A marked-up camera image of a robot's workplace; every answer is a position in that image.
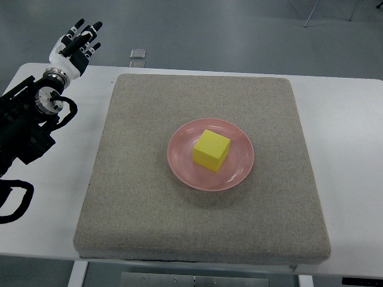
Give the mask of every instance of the gray floor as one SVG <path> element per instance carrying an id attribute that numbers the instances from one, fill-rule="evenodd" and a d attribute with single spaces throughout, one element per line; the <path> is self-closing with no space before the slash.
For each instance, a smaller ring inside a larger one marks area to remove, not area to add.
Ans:
<path id="1" fill-rule="evenodd" d="M 383 7 L 365 0 L 350 22 L 355 2 L 322 0 L 304 28 L 315 0 L 0 1 L 0 93 L 22 64 L 47 63 L 80 18 L 104 23 L 91 65 L 129 66 L 143 48 L 147 68 L 383 80 Z M 65 286 L 71 264 L 0 257 L 0 284 Z M 341 286 L 314 283 L 329 280 Z"/>

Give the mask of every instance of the pink plate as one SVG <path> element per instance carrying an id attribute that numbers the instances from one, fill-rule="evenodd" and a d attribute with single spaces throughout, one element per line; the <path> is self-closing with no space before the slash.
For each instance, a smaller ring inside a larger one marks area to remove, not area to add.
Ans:
<path id="1" fill-rule="evenodd" d="M 215 173 L 193 162 L 193 148 L 204 130 L 231 140 L 229 154 Z M 177 178 L 190 187 L 221 191 L 242 182 L 254 163 L 254 149 L 247 135 L 227 121 L 203 118 L 180 127 L 170 140 L 168 162 Z"/>

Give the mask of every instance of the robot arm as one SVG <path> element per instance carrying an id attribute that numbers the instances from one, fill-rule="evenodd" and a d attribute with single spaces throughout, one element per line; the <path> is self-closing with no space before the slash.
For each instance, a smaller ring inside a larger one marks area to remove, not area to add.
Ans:
<path id="1" fill-rule="evenodd" d="M 16 158 L 29 164 L 41 157 L 55 144 L 50 133 L 66 125 L 77 113 L 75 102 L 62 96 L 62 93 L 71 81 L 82 76 L 89 58 L 101 46 L 97 43 L 89 48 L 102 23 L 88 25 L 78 32 L 83 24 L 84 19 L 81 19 L 66 35 L 59 38 L 41 79 L 35 81 L 30 76 L 0 97 L 0 178 Z M 69 114 L 59 122 L 58 113 L 65 102 L 69 105 Z M 32 200 L 31 184 L 0 180 L 0 207 L 12 187 L 24 188 L 27 193 L 13 215 L 0 216 L 0 224 L 21 217 Z"/>

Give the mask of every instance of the gray fabric mat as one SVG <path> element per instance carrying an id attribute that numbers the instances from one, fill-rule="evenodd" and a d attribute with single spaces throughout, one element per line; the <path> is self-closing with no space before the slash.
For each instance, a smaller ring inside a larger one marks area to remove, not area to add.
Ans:
<path id="1" fill-rule="evenodd" d="M 249 176 L 198 191 L 168 165 L 174 132 L 220 118 L 251 139 Z M 316 264 L 330 243 L 287 79 L 121 75 L 74 246 L 83 258 Z"/>

